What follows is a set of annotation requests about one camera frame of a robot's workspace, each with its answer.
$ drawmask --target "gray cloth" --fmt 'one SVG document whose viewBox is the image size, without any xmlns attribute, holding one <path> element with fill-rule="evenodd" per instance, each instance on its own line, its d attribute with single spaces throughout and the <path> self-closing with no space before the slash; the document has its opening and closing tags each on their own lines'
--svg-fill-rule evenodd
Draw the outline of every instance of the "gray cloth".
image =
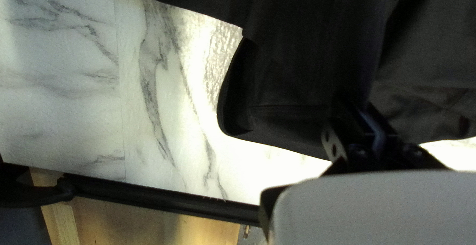
<svg viewBox="0 0 476 245">
<path fill-rule="evenodd" d="M 476 0 L 399 4 L 370 101 L 407 142 L 476 136 Z"/>
</svg>

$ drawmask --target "dark gray fabric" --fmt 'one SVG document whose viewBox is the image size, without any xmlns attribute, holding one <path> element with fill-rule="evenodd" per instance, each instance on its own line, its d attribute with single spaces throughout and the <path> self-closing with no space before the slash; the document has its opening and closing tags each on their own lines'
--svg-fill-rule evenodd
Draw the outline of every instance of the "dark gray fabric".
<svg viewBox="0 0 476 245">
<path fill-rule="evenodd" d="M 370 101 L 407 142 L 476 136 L 476 0 L 400 2 Z"/>
<path fill-rule="evenodd" d="M 476 0 L 158 1 L 242 27 L 256 46 L 238 49 L 220 93 L 231 136 L 326 158 L 319 125 L 338 92 L 370 97 L 406 142 L 476 135 Z"/>
</svg>

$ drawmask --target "wooden board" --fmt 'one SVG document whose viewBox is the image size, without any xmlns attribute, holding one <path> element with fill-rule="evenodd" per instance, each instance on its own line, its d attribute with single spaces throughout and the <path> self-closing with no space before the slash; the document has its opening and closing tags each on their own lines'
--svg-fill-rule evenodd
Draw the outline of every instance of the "wooden board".
<svg viewBox="0 0 476 245">
<path fill-rule="evenodd" d="M 36 186 L 61 173 L 30 169 Z M 235 245 L 239 224 L 76 197 L 42 207 L 52 245 Z"/>
</svg>

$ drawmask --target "gray marble veining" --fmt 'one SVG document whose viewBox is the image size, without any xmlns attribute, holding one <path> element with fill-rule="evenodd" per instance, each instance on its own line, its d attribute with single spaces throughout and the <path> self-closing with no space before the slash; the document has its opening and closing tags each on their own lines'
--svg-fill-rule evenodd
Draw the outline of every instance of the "gray marble veining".
<svg viewBox="0 0 476 245">
<path fill-rule="evenodd" d="M 320 175 L 329 162 L 220 131 L 240 40 L 236 26 L 154 0 L 0 0 L 0 152 L 253 204 L 266 187 Z"/>
</svg>

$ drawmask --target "screw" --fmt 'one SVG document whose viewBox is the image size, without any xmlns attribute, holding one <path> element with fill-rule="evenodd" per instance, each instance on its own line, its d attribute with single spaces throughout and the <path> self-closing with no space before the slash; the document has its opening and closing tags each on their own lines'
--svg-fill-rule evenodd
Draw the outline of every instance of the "screw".
<svg viewBox="0 0 476 245">
<path fill-rule="evenodd" d="M 421 150 L 414 150 L 412 151 L 412 155 L 415 157 L 421 157 L 423 156 L 423 152 Z"/>
<path fill-rule="evenodd" d="M 355 153 L 355 155 L 359 157 L 363 157 L 363 158 L 367 157 L 367 151 L 363 148 L 360 148 L 360 147 L 354 148 L 353 152 Z"/>
</svg>

